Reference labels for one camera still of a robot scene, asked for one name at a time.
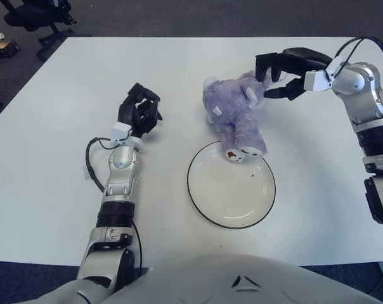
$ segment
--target white plate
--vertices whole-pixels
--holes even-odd
[[[202,148],[190,163],[187,186],[197,210],[221,227],[241,229],[260,222],[275,200],[275,179],[263,158],[235,163],[220,142]]]

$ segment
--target gray carpet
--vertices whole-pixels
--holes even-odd
[[[383,0],[71,0],[77,33],[93,36],[358,36],[383,40]],[[0,101],[8,104],[41,67],[37,39],[49,28],[26,32],[7,26],[0,3],[0,32],[21,51],[0,59]],[[67,27],[60,25],[61,30]],[[308,267],[359,290],[379,280],[376,263]],[[35,298],[75,277],[76,267],[0,262],[0,303]],[[373,294],[383,301],[383,284]]]

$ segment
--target cardboard box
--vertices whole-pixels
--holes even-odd
[[[0,57],[11,57],[18,52],[19,49],[20,47],[14,40],[0,40]]]

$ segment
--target office chair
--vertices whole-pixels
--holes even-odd
[[[64,41],[67,37],[80,36],[88,37],[90,35],[77,35],[70,28],[59,31],[55,25],[56,22],[71,25],[76,23],[69,15],[72,9],[68,0],[22,0],[23,5],[14,8],[8,0],[0,2],[9,11],[4,16],[5,22],[12,27],[24,27],[27,31],[33,32],[40,27],[51,27],[53,33],[49,36],[38,39],[42,49],[36,53],[38,58],[44,61],[44,53],[55,44],[56,41]]]

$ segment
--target plate black rim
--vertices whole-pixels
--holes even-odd
[[[189,168],[187,170],[187,191],[189,192],[189,197],[191,199],[191,202],[193,203],[194,207],[197,209],[197,211],[205,218],[207,219],[209,222],[212,222],[213,224],[217,225],[217,226],[220,226],[222,228],[227,228],[227,229],[233,229],[233,230],[239,230],[239,229],[245,229],[245,228],[249,228],[249,227],[252,227],[252,226],[255,226],[256,224],[260,223],[264,218],[266,218],[270,212],[270,210],[272,210],[273,208],[273,205],[275,204],[275,198],[276,198],[276,182],[275,182],[275,176],[273,175],[273,171],[272,169],[270,168],[268,162],[263,158],[263,161],[265,162],[265,164],[268,166],[269,170],[270,170],[270,173],[272,175],[272,179],[273,179],[273,186],[275,187],[275,193],[273,195],[273,200],[272,200],[272,205],[270,206],[268,212],[266,212],[266,214],[260,219],[258,220],[257,222],[253,223],[253,224],[250,224],[250,225],[247,225],[247,226],[242,226],[242,227],[229,227],[229,226],[225,226],[225,225],[221,225],[213,220],[211,220],[209,217],[205,216],[205,214],[198,208],[198,206],[196,205],[196,203],[194,202],[194,199],[193,199],[193,196],[190,192],[190,185],[189,185],[189,173],[190,173],[190,168],[192,167],[192,163],[194,161],[194,159],[196,158],[196,156],[201,152],[203,151],[206,147],[212,145],[212,144],[216,144],[216,143],[220,143],[220,141],[214,141],[210,144],[207,144],[205,145],[203,148],[201,148],[194,156],[193,158],[191,159],[191,162],[189,164]]]

